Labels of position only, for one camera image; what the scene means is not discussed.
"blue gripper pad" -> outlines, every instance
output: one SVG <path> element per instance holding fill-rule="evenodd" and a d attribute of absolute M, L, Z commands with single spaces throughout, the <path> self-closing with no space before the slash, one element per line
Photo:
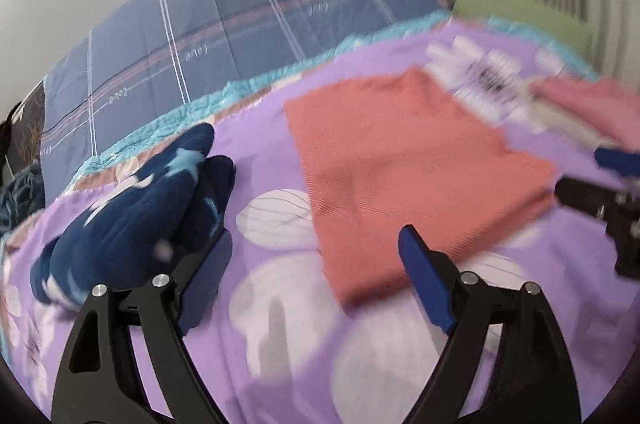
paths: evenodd
<path fill-rule="evenodd" d="M 456 323 L 451 311 L 449 289 L 428 258 L 427 251 L 424 250 L 426 246 L 416 236 L 415 230 L 410 227 L 404 227 L 400 231 L 400 259 L 427 317 L 445 334 L 449 334 Z"/>
<path fill-rule="evenodd" d="M 601 168 L 612 169 L 623 177 L 640 177 L 640 153 L 598 148 L 593 155 Z"/>

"salmon towel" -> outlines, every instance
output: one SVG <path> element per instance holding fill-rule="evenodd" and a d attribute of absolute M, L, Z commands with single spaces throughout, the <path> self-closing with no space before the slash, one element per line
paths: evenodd
<path fill-rule="evenodd" d="M 552 204 L 551 163 L 505 147 L 420 70 L 356 78 L 285 104 L 324 272 L 344 305 L 408 285 L 398 233 L 411 223 L 455 260 Z"/>
<path fill-rule="evenodd" d="M 640 95 L 610 78 L 587 82 L 549 77 L 534 82 L 531 90 L 616 140 L 626 151 L 640 151 Z"/>

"white flower pattern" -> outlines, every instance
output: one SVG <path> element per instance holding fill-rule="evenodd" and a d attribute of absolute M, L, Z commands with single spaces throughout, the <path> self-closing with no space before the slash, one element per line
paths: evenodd
<path fill-rule="evenodd" d="M 149 175 L 146 179 L 144 179 L 142 181 L 140 181 L 136 175 L 131 175 L 129 178 L 126 178 L 123 181 L 121 181 L 112 190 L 110 190 L 110 192 L 108 192 L 106 195 L 103 195 L 102 197 L 98 198 L 94 202 L 94 204 L 91 207 L 89 207 L 89 209 L 92 211 L 92 213 L 86 219 L 86 221 L 84 223 L 84 226 L 86 227 L 87 225 L 89 225 L 89 222 L 91 222 L 92 219 L 94 219 L 96 216 L 98 216 L 100 211 L 103 210 L 111 200 L 113 200 L 118 195 L 124 193 L 128 188 L 136 187 L 138 189 L 142 189 L 144 187 L 147 187 L 149 184 L 151 184 L 153 179 L 154 179 L 154 176 L 153 176 L 153 173 L 152 173 L 151 175 Z"/>
<path fill-rule="evenodd" d="M 288 253 L 253 270 L 234 291 L 228 314 L 246 339 L 254 378 L 294 375 L 338 322 L 340 306 L 317 252 Z"/>
<path fill-rule="evenodd" d="M 33 397 L 40 409 L 45 409 L 50 396 L 49 375 L 43 359 L 55 335 L 59 308 L 36 301 L 28 319 L 26 374 L 31 380 Z"/>
<path fill-rule="evenodd" d="M 542 224 L 535 221 L 500 242 L 500 247 L 524 249 L 533 245 L 540 235 L 542 235 Z"/>
<path fill-rule="evenodd" d="M 513 261 L 485 252 L 461 264 L 488 284 L 519 289 L 526 274 Z M 496 354 L 501 325 L 491 325 L 485 349 Z M 356 317 L 331 379 L 335 409 L 344 424 L 402 422 L 431 376 L 446 343 L 412 292 L 363 309 Z"/>
<path fill-rule="evenodd" d="M 22 336 L 16 321 L 20 320 L 22 315 L 22 306 L 20 304 L 20 291 L 15 285 L 9 283 L 11 276 L 11 260 L 5 255 L 2 260 L 2 286 L 0 290 L 4 291 L 4 298 L 0 302 L 4 303 L 6 309 L 6 336 L 9 344 L 13 348 L 17 348 L 22 343 Z"/>
<path fill-rule="evenodd" d="M 133 173 L 138 172 L 142 164 L 137 156 L 131 157 L 120 165 L 115 166 L 116 182 L 120 183 L 129 178 Z"/>
<path fill-rule="evenodd" d="M 295 189 L 276 189 L 249 202 L 236 225 L 251 243 L 269 250 L 317 249 L 309 195 Z"/>

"pink cloth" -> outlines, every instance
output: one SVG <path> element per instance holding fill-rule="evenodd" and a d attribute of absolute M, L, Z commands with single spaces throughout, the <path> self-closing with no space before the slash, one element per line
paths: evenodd
<path fill-rule="evenodd" d="M 413 224 L 460 260 L 552 203 L 551 163 L 508 149 L 420 70 L 353 79 L 285 103 L 324 272 L 343 304 L 408 284 L 398 233 Z"/>
<path fill-rule="evenodd" d="M 609 78 L 598 82 L 548 77 L 531 90 L 570 111 L 629 152 L 640 151 L 640 95 Z"/>

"blue star-patterned fabric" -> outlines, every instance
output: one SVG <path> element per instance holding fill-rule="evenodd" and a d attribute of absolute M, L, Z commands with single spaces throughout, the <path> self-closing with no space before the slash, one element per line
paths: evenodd
<path fill-rule="evenodd" d="M 230 158 L 206 159 L 213 139 L 194 126 L 78 216 L 31 268 L 35 298 L 78 309 L 98 283 L 138 287 L 207 245 L 235 177 Z"/>

